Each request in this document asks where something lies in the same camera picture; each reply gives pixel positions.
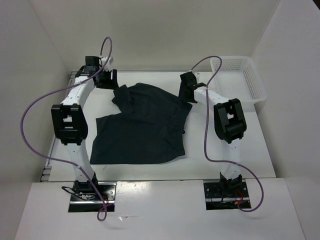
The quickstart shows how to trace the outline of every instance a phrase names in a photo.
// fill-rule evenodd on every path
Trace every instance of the cable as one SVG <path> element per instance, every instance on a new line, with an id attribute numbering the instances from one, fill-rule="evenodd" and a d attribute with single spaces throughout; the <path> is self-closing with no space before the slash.
<path id="1" fill-rule="evenodd" d="M 224 201 L 224 191 L 222 191 L 222 197 L 219 205 L 221 205 L 223 201 Z"/>
<path id="2" fill-rule="evenodd" d="M 264 188 L 259 180 L 259 178 L 255 175 L 255 173 L 253 171 L 251 171 L 248 167 L 238 163 L 238 162 L 235 162 L 235 161 L 230 161 L 230 160 L 213 160 L 213 159 L 210 159 L 208 157 L 208 153 L 207 153 L 207 138 L 208 138 L 208 129 L 209 129 L 209 117 L 210 117 L 210 111 L 209 111 L 209 92 L 208 92 L 208 89 L 209 89 L 209 84 L 211 83 L 212 79 L 217 75 L 217 73 L 219 72 L 221 66 L 222 66 L 222 59 L 221 57 L 219 56 L 207 56 L 203 59 L 201 59 L 199 62 L 197 62 L 191 69 L 190 71 L 192 71 L 196 66 L 198 66 L 200 63 L 202 63 L 204 60 L 207 60 L 207 59 L 211 59 L 211 58 L 216 58 L 216 59 L 219 59 L 220 60 L 220 65 L 219 67 L 217 68 L 217 70 L 214 72 L 214 74 L 210 77 L 208 83 L 206 84 L 206 89 L 205 89 L 205 94 L 206 94 L 206 121 L 205 121 L 205 131 L 204 131 L 204 155 L 205 155 L 205 158 L 212 162 L 212 163 L 227 163 L 227 164 L 235 164 L 235 165 L 238 165 L 240 167 L 242 167 L 243 169 L 247 170 L 249 173 L 252 174 L 252 176 L 256 179 L 256 181 L 258 182 L 260 188 L 261 188 L 261 200 L 260 202 L 258 203 L 258 205 L 253 208 L 253 209 L 250 209 L 250 210 L 244 210 L 242 208 L 240 208 L 240 205 L 244 202 L 248 202 L 249 200 L 244 200 L 242 202 L 240 202 L 237 207 L 238 209 L 240 209 L 242 212 L 245 212 L 245 213 L 250 213 L 250 212 L 253 212 L 255 210 L 257 210 L 262 202 L 264 201 L 264 197 L 265 197 L 265 192 L 264 192 Z"/>
<path id="3" fill-rule="evenodd" d="M 61 189 L 65 192 L 67 192 L 68 194 L 72 195 L 72 196 L 75 196 L 76 198 L 80 199 L 80 200 L 83 200 L 83 201 L 90 201 L 92 199 L 94 199 L 94 196 L 93 198 L 88 198 L 87 196 L 84 195 L 85 198 L 82 198 L 80 195 L 76 194 L 76 190 L 72 187 L 68 187 L 68 186 L 62 186 Z"/>
<path id="4" fill-rule="evenodd" d="M 42 158 L 45 158 L 45 159 L 49 159 L 49 160 L 53 160 L 53 161 L 58 161 L 58 162 L 62 162 L 62 163 L 66 163 L 66 164 L 71 164 L 73 166 L 76 166 L 77 168 L 80 169 L 80 171 L 85 175 L 85 177 L 88 179 L 89 183 L 92 185 L 94 191 L 96 192 L 96 194 L 99 196 L 100 200 L 102 201 L 102 205 L 103 207 L 98 211 L 97 213 L 97 219 L 102 222 L 104 220 L 106 220 L 107 218 L 107 204 L 105 203 L 104 201 L 104 198 L 102 197 L 101 193 L 99 192 L 99 190 L 97 189 L 97 187 L 95 186 L 95 184 L 92 182 L 92 180 L 90 179 L 90 177 L 88 176 L 88 174 L 86 173 L 86 171 L 84 171 L 82 169 L 82 167 L 80 167 L 78 164 L 72 162 L 72 161 L 67 161 L 67 160 L 63 160 L 63 159 L 59 159 L 59 158 L 55 158 L 55 157 L 50 157 L 50 156 L 46 156 L 40 152 L 38 152 L 36 149 L 34 149 L 30 143 L 28 142 L 26 136 L 25 136 L 25 131 L 24 131 L 24 121 L 25 121 L 25 117 L 27 115 L 27 113 L 29 112 L 29 110 L 31 109 L 31 107 L 33 105 L 35 105 L 37 102 L 39 102 L 41 99 L 44 99 L 45 97 L 48 97 L 52 94 L 55 94 L 55 93 L 58 93 L 58 92 L 61 92 L 61 91 L 65 91 L 65 90 L 68 90 L 68 89 L 72 89 L 72 88 L 75 88 L 81 84 L 84 84 L 86 82 L 88 82 L 89 80 L 92 80 L 94 77 L 96 77 L 104 68 L 105 66 L 107 65 L 110 57 L 111 57 L 111 53 L 112 53 L 112 39 L 110 37 L 106 37 L 104 40 L 103 40 L 103 43 L 102 43 L 102 47 L 101 47 L 101 51 L 100 51 L 100 54 L 102 54 L 102 51 L 103 51 L 103 48 L 104 48 L 104 45 L 105 45 L 105 42 L 106 40 L 109 40 L 110 42 L 110 49 L 109 49 L 109 54 L 108 54 L 108 57 L 107 57 L 107 60 L 105 61 L 105 63 L 103 64 L 103 66 L 97 71 L 95 72 L 92 76 L 88 77 L 87 79 L 75 84 L 75 85 L 72 85 L 72 86 L 68 86 L 68 87 L 65 87 L 65 88 L 61 88 L 61 89 L 58 89 L 58 90 L 54 90 L 54 91 L 51 91 L 45 95 L 42 95 L 40 97 L 38 97 L 37 99 L 35 99 L 32 103 L 30 103 L 30 105 L 25 109 L 24 113 L 22 114 L 22 117 L 21 117 L 21 121 L 20 121 L 20 132 L 21 132 L 21 136 L 22 136 L 22 139 L 24 141 L 24 143 L 26 144 L 26 146 L 32 151 L 34 152 L 36 155 L 42 157 Z M 103 218 L 100 218 L 100 213 L 104 211 L 104 216 Z"/>

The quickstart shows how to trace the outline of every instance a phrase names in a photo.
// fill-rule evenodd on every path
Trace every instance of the black cable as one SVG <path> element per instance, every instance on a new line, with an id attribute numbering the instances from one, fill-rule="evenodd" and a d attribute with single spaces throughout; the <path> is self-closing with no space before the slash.
<path id="1" fill-rule="evenodd" d="M 221 197 L 221 201 L 220 201 L 219 206 L 222 204 L 223 201 L 224 201 L 224 191 L 222 191 L 222 197 Z"/>
<path id="2" fill-rule="evenodd" d="M 75 196 L 78 199 L 81 199 L 83 201 L 91 201 L 91 199 L 84 199 L 84 198 L 80 197 L 78 194 L 75 193 L 76 190 L 72 187 L 62 186 L 61 189 L 64 190 L 65 192 L 67 192 L 68 194 Z"/>

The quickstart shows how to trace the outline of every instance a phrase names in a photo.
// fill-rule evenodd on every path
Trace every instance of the mesh basket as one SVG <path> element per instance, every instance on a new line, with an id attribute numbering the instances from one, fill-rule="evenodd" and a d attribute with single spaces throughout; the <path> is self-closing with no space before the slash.
<path id="1" fill-rule="evenodd" d="M 222 56 L 222 66 L 213 81 L 217 93 L 239 99 L 242 103 L 257 103 L 267 99 L 266 90 L 252 59 L 247 56 Z M 219 67 L 217 58 L 210 60 L 212 71 Z"/>

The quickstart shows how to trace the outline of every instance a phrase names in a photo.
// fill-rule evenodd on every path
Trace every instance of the dark garment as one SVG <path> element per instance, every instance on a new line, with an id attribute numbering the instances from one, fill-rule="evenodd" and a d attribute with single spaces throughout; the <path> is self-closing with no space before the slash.
<path id="1" fill-rule="evenodd" d="M 113 92 L 121 113 L 96 119 L 91 164 L 160 164 L 185 155 L 190 103 L 144 83 Z"/>

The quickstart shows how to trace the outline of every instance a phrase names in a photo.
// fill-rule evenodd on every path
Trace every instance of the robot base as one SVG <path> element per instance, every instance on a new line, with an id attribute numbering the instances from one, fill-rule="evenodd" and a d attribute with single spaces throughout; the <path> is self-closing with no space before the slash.
<path id="1" fill-rule="evenodd" d="M 99 192 L 102 194 L 104 201 L 107 204 L 107 211 L 115 211 L 115 199 L 116 199 L 116 187 L 115 182 L 99 182 L 96 186 Z M 97 194 L 94 192 L 86 192 L 79 195 L 86 199 L 80 199 L 74 195 L 71 195 L 69 203 L 69 213 L 86 213 L 86 212 L 98 212 L 102 207 L 102 202 Z"/>

